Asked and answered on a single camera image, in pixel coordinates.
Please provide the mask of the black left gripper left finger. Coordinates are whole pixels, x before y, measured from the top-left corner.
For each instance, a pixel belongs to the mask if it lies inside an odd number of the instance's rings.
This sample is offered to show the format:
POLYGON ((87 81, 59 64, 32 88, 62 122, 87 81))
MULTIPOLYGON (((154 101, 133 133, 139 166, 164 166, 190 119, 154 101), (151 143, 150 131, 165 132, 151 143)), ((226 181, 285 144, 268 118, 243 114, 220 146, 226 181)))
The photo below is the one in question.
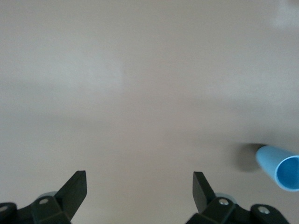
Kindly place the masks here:
POLYGON ((70 224, 86 195, 86 172, 76 171, 57 192, 44 193, 18 210, 18 223, 70 224))

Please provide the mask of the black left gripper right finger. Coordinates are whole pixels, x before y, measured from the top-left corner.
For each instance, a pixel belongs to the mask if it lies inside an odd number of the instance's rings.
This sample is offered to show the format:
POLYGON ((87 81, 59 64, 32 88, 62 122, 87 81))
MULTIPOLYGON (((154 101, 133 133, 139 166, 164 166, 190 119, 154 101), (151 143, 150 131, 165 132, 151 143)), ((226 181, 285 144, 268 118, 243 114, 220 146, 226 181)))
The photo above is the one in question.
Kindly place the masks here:
POLYGON ((249 211, 225 194, 216 194, 202 172, 193 173, 192 195, 198 212, 188 224, 249 224, 249 211))

